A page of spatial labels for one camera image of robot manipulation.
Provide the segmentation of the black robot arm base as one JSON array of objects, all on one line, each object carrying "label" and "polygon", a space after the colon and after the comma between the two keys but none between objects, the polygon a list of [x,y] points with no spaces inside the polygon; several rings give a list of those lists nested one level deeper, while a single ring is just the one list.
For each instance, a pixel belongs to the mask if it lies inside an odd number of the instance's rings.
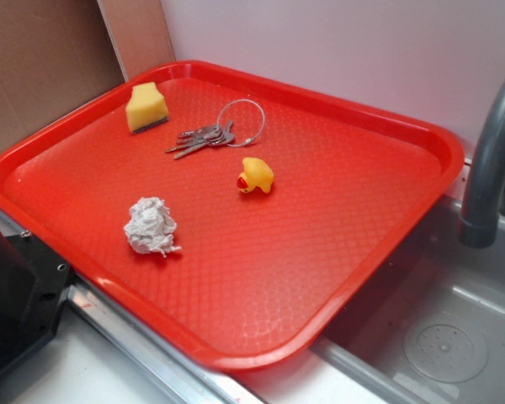
[{"label": "black robot arm base", "polygon": [[55,337],[71,278],[37,236],[0,232],[0,379]]}]

